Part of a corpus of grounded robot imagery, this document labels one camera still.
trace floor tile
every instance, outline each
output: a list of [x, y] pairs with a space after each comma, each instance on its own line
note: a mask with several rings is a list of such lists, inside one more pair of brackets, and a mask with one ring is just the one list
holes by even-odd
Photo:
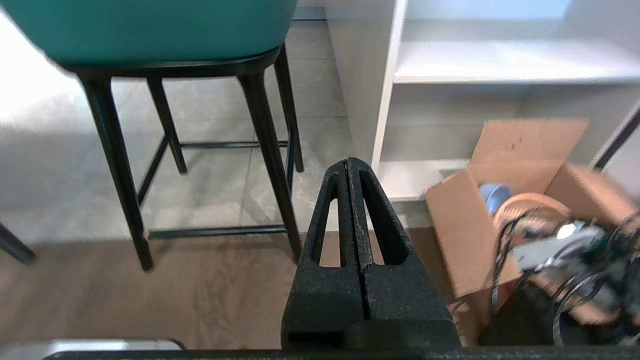
[[[292, 87], [299, 117], [346, 116], [335, 61], [291, 60]], [[274, 118], [284, 115], [273, 68], [265, 84]], [[166, 96], [177, 127], [183, 122], [250, 119], [244, 93], [237, 79], [165, 80]], [[130, 101], [118, 107], [123, 127], [160, 129], [146, 85], [137, 86]]]
[[0, 222], [24, 243], [40, 240], [38, 228], [44, 215], [43, 209], [0, 210]]
[[286, 44], [290, 60], [334, 58], [326, 21], [292, 22]]
[[[191, 122], [182, 134], [193, 140], [249, 140], [248, 119]], [[135, 183], [139, 186], [153, 157], [160, 131], [125, 130], [125, 142]], [[78, 166], [58, 200], [43, 210], [37, 234], [43, 241], [128, 239], [129, 233], [102, 147], [94, 149]], [[184, 151], [189, 173], [177, 172], [170, 152], [150, 188], [143, 206], [148, 229], [155, 227], [237, 225], [250, 149]]]
[[[351, 133], [346, 118], [299, 119], [305, 171], [294, 174], [293, 204], [300, 231], [308, 228], [324, 171], [351, 154]], [[285, 126], [278, 124], [284, 138]], [[243, 197], [243, 225], [281, 222], [273, 189], [260, 151], [254, 150]], [[331, 211], [328, 227], [337, 227], [337, 212]]]
[[93, 143], [82, 134], [9, 132], [10, 138], [0, 142], [0, 209], [50, 202]]

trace copper wire spool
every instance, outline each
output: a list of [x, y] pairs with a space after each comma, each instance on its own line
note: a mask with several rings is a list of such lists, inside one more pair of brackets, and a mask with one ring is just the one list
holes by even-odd
[[509, 221], [527, 214], [516, 225], [514, 233], [527, 229], [542, 236], [553, 234], [559, 225], [571, 217], [571, 210], [561, 202], [539, 193], [520, 193], [505, 201], [493, 218], [493, 224], [500, 230]]

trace open box flap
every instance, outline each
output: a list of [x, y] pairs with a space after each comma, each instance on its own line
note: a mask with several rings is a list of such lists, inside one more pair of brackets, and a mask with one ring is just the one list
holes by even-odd
[[618, 225], [638, 210], [603, 174], [571, 163], [560, 168], [546, 194], [567, 205], [575, 217], [596, 218], [605, 224]]
[[564, 162], [588, 126], [587, 120], [517, 119], [484, 124], [471, 164], [512, 161]]
[[[456, 298], [491, 286], [497, 230], [468, 170], [425, 192], [429, 213]], [[504, 284], [522, 276], [509, 256], [500, 276]]]

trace black metal stool leg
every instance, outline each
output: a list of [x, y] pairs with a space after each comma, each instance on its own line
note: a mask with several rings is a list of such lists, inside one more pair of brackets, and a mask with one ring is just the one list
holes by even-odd
[[291, 203], [289, 185], [282, 165], [282, 156], [278, 147], [278, 138], [273, 126], [273, 118], [269, 109], [267, 93], [264, 89], [264, 71], [239, 76], [240, 84], [244, 90], [246, 102], [249, 105], [249, 112], [255, 128], [255, 134], [260, 143], [264, 164], [269, 173], [271, 185], [275, 192], [276, 201], [282, 215], [282, 222], [287, 229], [289, 243], [295, 258], [296, 264], [300, 258], [300, 234], [296, 225], [296, 216]]
[[122, 137], [118, 113], [113, 103], [111, 78], [82, 79], [82, 82], [93, 113], [93, 121], [95, 121], [102, 142], [104, 155], [107, 158], [109, 170], [120, 198], [122, 211], [140, 259], [140, 265], [142, 270], [149, 271], [153, 268], [154, 262], [145, 237], [145, 228], [127, 158], [127, 149]]
[[291, 88], [291, 75], [289, 74], [289, 62], [287, 61], [287, 49], [284, 44], [280, 49], [280, 54], [274, 64], [276, 70], [276, 78], [278, 80], [278, 89], [280, 90], [280, 100], [284, 110], [284, 119], [287, 121], [287, 129], [291, 132], [291, 141], [293, 141], [294, 161], [296, 162], [296, 170], [298, 172], [305, 171], [302, 162], [302, 147], [300, 146], [300, 132], [298, 131], [298, 117], [296, 116], [296, 107], [293, 102], [293, 89]]
[[3, 249], [17, 261], [28, 264], [35, 260], [36, 254], [23, 244], [9, 229], [0, 224], [0, 249]]
[[171, 115], [171, 109], [169, 109], [169, 102], [166, 100], [164, 94], [164, 88], [162, 86], [162, 78], [147, 78], [147, 85], [151, 92], [151, 97], [154, 99], [158, 117], [164, 129], [164, 134], [167, 140], [169, 140], [169, 147], [175, 160], [175, 166], [178, 167], [180, 174], [187, 173], [187, 165], [184, 162], [184, 156], [182, 155], [182, 147], [180, 146], [180, 140], [178, 140], [178, 133], [175, 130], [175, 124], [173, 123], [173, 117]]

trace black cable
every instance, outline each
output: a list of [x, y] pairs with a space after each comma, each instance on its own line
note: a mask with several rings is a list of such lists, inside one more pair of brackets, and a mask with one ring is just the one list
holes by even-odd
[[[533, 209], [504, 224], [500, 230], [498, 239], [495, 242], [495, 264], [493, 267], [493, 282], [491, 285], [491, 299], [489, 303], [489, 311], [493, 315], [498, 313], [500, 275], [502, 274], [502, 269], [507, 261], [507, 254], [511, 251], [511, 242], [513, 241], [511, 232], [517, 223], [525, 218], [531, 211], [533, 211]], [[504, 236], [507, 234], [507, 230], [509, 231], [509, 237], [503, 246], [502, 239], [504, 239]]]
[[630, 236], [629, 244], [627, 244], [627, 248], [625, 248], [625, 253], [632, 255], [630, 257], [630, 261], [633, 261], [633, 254], [635, 251], [637, 251], [636, 247], [638, 245], [638, 240], [640, 240], [640, 229], [636, 229], [634, 234]]
[[567, 287], [569, 287], [569, 285], [571, 285], [576, 281], [576, 279], [578, 279], [578, 276], [580, 276], [580, 274], [573, 275], [560, 285], [556, 292], [554, 292], [553, 296], [551, 296], [551, 304], [557, 304], [560, 295], [562, 295], [562, 293], [567, 289]]
[[[629, 241], [630, 247], [635, 245], [639, 238], [640, 238], [640, 229], [637, 229]], [[633, 308], [633, 303], [640, 299], [638, 299], [636, 295], [638, 291], [635, 290], [635, 286], [638, 286], [637, 270], [636, 270], [636, 273], [634, 274], [632, 274], [632, 271], [635, 270], [633, 266], [638, 266], [638, 264], [635, 264], [636, 258], [638, 256], [638, 251], [633, 248], [626, 249], [626, 251], [631, 253], [631, 255], [627, 259], [627, 264], [625, 265], [625, 271], [622, 275], [621, 295], [620, 295], [620, 303], [621, 303], [622, 311], [620, 314], [619, 323], [622, 329], [628, 335], [636, 335], [640, 331], [640, 329], [638, 329], [638, 326], [636, 326], [634, 323], [634, 318], [636, 317], [636, 314], [634, 313], [634, 309], [632, 308]]]
[[[626, 219], [624, 219], [618, 226], [616, 226], [616, 228], [614, 229], [614, 231], [611, 233], [611, 236], [609, 237], [609, 241], [607, 242], [607, 248], [605, 253], [606, 254], [610, 254], [611, 251], [611, 243], [614, 242], [614, 240], [617, 240], [618, 237], [620, 236], [620, 232], [622, 232], [622, 230], [629, 224], [631, 224], [631, 222], [633, 222], [633, 220], [637, 219], [638, 217], [640, 217], [640, 211], [636, 211], [635, 213], [629, 215]], [[634, 236], [636, 236], [638, 234], [638, 232], [640, 231], [640, 229], [636, 230], [636, 233], [632, 236], [632, 238]], [[631, 252], [630, 249], [625, 249], [625, 252]]]
[[524, 288], [524, 286], [529, 282], [529, 279], [533, 276], [533, 275], [537, 275], [539, 274], [540, 271], [537, 270], [526, 270], [523, 274], [522, 277], [520, 278], [520, 281], [518, 281], [518, 285], [516, 286], [516, 288], [518, 290], [521, 290], [522, 288]]
[[622, 131], [620, 131], [618, 135], [616, 135], [616, 138], [607, 147], [600, 159], [598, 159], [594, 168], [600, 170], [603, 169], [607, 165], [609, 160], [611, 160], [616, 152], [618, 152], [618, 150], [622, 147], [622, 145], [624, 145], [625, 142], [627, 142], [627, 140], [631, 137], [638, 125], [640, 125], [640, 111], [637, 111], [634, 114], [634, 117], [632, 117], [631, 120], [627, 122]]
[[567, 291], [567, 293], [564, 294], [564, 296], [562, 297], [562, 300], [560, 300], [560, 303], [558, 304], [558, 308], [556, 311], [556, 315], [554, 316], [554, 319], [552, 322], [552, 335], [554, 339], [554, 344], [556, 346], [564, 345], [562, 340], [562, 332], [560, 330], [560, 316], [565, 312], [573, 311], [578, 307], [591, 301], [596, 296], [596, 294], [602, 289], [602, 287], [605, 285], [605, 281], [597, 281], [595, 286], [591, 290], [591, 292], [584, 298], [580, 299], [578, 303], [570, 307], [566, 307], [567, 303], [569, 302], [573, 294], [577, 293], [581, 287], [585, 286], [591, 281], [599, 280], [599, 277], [601, 276], [602, 276], [602, 272], [597, 272], [595, 274], [591, 274], [585, 277], [583, 280], [578, 282], [571, 290]]

